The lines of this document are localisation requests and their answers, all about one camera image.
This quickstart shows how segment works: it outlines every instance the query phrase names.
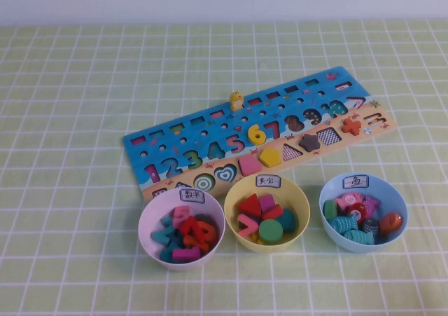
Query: yellow pentagon block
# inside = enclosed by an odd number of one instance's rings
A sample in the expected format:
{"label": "yellow pentagon block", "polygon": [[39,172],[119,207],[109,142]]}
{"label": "yellow pentagon block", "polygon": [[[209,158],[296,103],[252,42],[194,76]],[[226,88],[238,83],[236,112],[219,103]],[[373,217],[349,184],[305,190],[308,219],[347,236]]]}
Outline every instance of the yellow pentagon block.
{"label": "yellow pentagon block", "polygon": [[277,149],[266,148],[258,158],[267,167],[274,167],[281,163],[281,156]]}

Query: blue bowl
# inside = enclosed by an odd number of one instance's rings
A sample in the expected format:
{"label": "blue bowl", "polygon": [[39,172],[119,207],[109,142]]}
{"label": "blue bowl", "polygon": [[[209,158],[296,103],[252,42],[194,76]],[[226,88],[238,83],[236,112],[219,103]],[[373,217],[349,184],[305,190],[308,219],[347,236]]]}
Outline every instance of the blue bowl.
{"label": "blue bowl", "polygon": [[[381,220],[390,212],[397,212],[403,217],[403,224],[395,232],[389,233],[384,243],[378,245],[363,245],[351,241],[336,232],[323,215],[323,204],[327,199],[340,198],[348,192],[358,192],[361,195],[371,195],[381,201],[381,205],[375,210],[374,219]],[[407,225],[407,207],[405,200],[399,192],[388,182],[371,174],[350,172],[340,174],[328,181],[322,188],[319,196],[319,207],[321,211],[322,224],[328,236],[340,247],[355,253],[373,252],[397,239]]]}

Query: pink square block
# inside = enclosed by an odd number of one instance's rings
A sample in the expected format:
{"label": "pink square block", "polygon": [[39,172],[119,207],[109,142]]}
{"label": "pink square block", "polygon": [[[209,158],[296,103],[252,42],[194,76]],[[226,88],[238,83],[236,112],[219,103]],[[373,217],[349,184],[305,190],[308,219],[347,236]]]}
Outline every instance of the pink square block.
{"label": "pink square block", "polygon": [[272,195],[261,195],[258,197],[258,202],[260,203],[262,213],[273,209],[275,206],[274,197]]}
{"label": "pink square block", "polygon": [[249,176],[262,170],[262,165],[251,153],[241,156],[238,160],[239,169],[243,176]]}

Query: red cross block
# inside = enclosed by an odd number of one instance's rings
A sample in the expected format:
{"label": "red cross block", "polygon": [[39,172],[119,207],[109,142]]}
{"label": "red cross block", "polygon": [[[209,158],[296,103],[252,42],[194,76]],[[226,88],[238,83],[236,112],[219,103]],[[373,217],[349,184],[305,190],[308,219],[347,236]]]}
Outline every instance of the red cross block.
{"label": "red cross block", "polygon": [[342,132],[350,132],[354,136],[359,135],[359,130],[361,128],[361,122],[353,122],[350,118],[344,120],[344,125],[342,126]]}

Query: heart shape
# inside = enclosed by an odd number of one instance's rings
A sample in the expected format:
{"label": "heart shape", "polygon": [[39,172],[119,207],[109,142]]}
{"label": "heart shape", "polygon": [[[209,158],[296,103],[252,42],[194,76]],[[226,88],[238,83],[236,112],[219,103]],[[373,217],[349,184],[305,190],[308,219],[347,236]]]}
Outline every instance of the heart shape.
{"label": "heart shape", "polygon": [[237,167],[233,164],[227,164],[224,167],[217,167],[215,170],[215,176],[221,181],[231,182],[237,176]]}

